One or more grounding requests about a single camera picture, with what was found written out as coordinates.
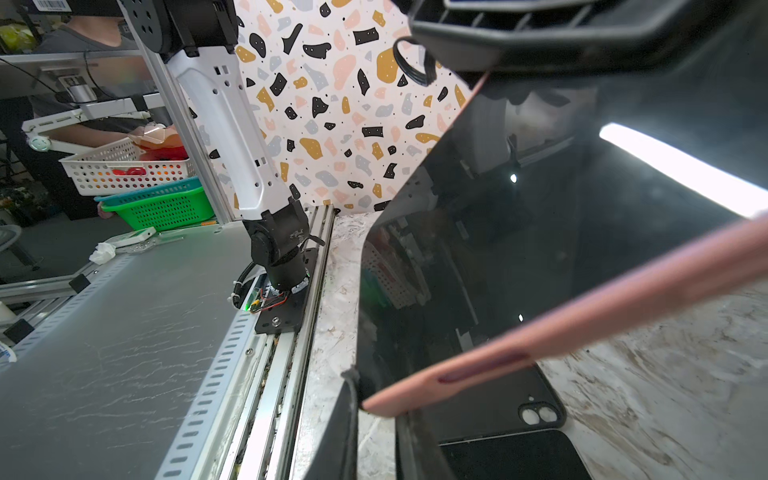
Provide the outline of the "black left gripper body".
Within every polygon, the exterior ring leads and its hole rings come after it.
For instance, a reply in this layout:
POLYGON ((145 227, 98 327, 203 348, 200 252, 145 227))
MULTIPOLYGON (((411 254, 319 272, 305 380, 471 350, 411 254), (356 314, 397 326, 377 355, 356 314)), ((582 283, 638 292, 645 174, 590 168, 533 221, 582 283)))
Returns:
POLYGON ((735 1, 397 1, 411 39, 468 82, 655 69, 728 21, 735 1))

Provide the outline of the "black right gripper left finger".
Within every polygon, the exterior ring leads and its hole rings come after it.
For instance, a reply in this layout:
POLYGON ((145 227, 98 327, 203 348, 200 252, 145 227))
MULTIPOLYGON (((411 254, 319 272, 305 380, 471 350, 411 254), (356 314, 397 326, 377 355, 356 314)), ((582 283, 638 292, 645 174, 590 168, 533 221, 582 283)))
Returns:
POLYGON ((355 480, 358 458, 359 372, 342 373, 343 383, 306 480, 355 480))

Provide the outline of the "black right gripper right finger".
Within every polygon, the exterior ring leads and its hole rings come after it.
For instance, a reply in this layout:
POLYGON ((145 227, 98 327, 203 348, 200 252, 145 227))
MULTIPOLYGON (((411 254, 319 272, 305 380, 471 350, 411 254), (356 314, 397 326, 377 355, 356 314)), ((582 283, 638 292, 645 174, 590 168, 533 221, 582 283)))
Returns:
POLYGON ((451 467, 421 411, 398 416, 396 426, 396 473, 404 480, 453 480, 451 467))

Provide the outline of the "phone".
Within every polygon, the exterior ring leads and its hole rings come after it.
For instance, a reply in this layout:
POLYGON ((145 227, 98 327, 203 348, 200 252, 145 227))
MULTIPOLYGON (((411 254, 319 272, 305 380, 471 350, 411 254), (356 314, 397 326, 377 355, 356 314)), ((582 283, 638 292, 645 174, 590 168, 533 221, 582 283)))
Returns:
POLYGON ((570 439, 559 430, 445 444, 441 450, 458 479, 592 478, 570 439))
POLYGON ((369 231, 365 411, 449 399, 767 274, 767 95, 488 79, 369 231))

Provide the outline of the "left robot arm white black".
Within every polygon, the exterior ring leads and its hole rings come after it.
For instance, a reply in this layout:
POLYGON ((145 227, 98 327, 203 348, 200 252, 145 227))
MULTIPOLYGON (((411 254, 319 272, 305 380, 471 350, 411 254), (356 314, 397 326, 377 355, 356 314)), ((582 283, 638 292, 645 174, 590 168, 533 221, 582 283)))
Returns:
POLYGON ((588 76, 668 66, 737 1, 124 1, 161 64, 174 121, 215 153, 207 191, 244 224, 249 258, 284 290, 310 274, 309 214, 382 211, 446 143, 482 84, 565 135, 588 76))

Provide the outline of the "green plastic basket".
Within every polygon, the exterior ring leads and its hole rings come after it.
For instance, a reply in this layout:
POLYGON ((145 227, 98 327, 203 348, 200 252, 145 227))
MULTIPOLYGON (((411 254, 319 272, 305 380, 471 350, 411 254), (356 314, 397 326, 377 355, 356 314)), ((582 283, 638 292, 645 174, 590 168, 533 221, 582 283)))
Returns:
POLYGON ((106 213, 119 216, 133 230, 168 231, 206 222, 215 212, 197 177, 108 197, 96 197, 106 213))

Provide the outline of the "white plastic basket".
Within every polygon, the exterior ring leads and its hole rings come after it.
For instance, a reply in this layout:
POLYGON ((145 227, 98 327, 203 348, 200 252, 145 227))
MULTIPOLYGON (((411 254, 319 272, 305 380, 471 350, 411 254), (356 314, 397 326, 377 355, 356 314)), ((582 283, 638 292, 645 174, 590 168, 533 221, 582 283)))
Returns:
POLYGON ((195 175, 189 160, 146 160, 123 139, 59 161, 82 196, 101 197, 163 186, 195 175))

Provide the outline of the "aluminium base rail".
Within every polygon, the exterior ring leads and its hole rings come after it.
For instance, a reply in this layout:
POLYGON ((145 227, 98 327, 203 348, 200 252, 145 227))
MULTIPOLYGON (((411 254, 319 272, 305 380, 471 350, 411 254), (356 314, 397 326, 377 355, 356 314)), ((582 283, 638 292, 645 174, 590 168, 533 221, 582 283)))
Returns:
POLYGON ((335 212, 309 210, 324 244, 298 307, 298 332, 259 334, 257 316, 235 315, 156 474, 159 479, 286 479, 335 212))

